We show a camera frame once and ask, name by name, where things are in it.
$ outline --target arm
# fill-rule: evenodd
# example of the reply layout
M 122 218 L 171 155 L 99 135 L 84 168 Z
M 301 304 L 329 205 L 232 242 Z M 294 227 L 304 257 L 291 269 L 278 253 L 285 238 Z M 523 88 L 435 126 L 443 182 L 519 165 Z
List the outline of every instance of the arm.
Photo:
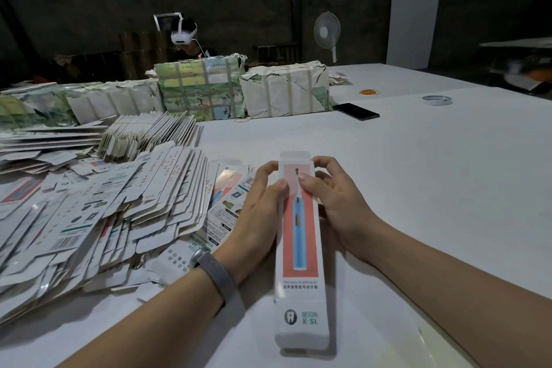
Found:
M 378 218 L 334 158 L 303 175 L 347 250 L 377 267 L 482 367 L 552 366 L 552 301 L 487 274 Z
M 266 256 L 276 237 L 278 202 L 287 194 L 285 180 L 267 188 L 269 162 L 255 181 L 231 235 L 214 253 L 238 285 Z M 200 267 L 94 339 L 59 368 L 151 368 L 190 356 L 223 305 L 217 287 Z

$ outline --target toothbrush box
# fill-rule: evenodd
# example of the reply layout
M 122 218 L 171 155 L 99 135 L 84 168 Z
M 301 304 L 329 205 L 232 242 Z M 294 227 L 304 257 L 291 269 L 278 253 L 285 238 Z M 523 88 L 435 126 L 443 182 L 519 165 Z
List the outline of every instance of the toothbrush box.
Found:
M 318 203 L 297 180 L 300 173 L 314 176 L 314 163 L 308 152 L 282 152 L 278 172 L 289 185 L 289 196 L 278 210 L 276 344 L 323 350 L 329 329 Z

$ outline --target black smartphone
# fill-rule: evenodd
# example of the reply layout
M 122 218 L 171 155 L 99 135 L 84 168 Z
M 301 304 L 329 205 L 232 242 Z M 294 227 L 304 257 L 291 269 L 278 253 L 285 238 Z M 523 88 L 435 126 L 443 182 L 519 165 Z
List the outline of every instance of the black smartphone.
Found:
M 335 105 L 333 108 L 336 111 L 346 113 L 347 115 L 361 121 L 371 120 L 372 118 L 378 118 L 380 116 L 379 113 L 365 110 L 364 108 L 353 105 L 352 103 L 341 103 L 339 105 Z

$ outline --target hand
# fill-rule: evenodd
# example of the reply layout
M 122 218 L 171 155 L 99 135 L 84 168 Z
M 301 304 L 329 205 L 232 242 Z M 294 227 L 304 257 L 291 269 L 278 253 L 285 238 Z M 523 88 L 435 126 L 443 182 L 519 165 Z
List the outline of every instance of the hand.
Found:
M 316 156 L 316 177 L 304 173 L 299 176 L 301 187 L 320 199 L 326 216 L 336 230 L 342 245 L 359 259 L 366 259 L 370 231 L 382 220 L 370 209 L 361 192 L 341 165 L 333 157 Z
M 289 195 L 285 179 L 267 187 L 268 176 L 277 169 L 278 161 L 273 160 L 257 170 L 236 225 L 214 253 L 236 284 L 251 274 L 276 239 L 278 203 Z

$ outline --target toothbrush illustration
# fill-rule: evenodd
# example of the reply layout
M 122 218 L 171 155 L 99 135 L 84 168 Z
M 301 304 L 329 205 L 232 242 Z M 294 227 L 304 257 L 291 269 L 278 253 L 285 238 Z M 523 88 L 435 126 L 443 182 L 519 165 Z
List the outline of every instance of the toothbrush illustration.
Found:
M 295 175 L 299 176 L 299 168 L 295 169 Z M 301 193 L 299 179 L 297 179 L 297 190 L 293 199 L 293 269 L 296 271 L 307 270 L 305 200 Z

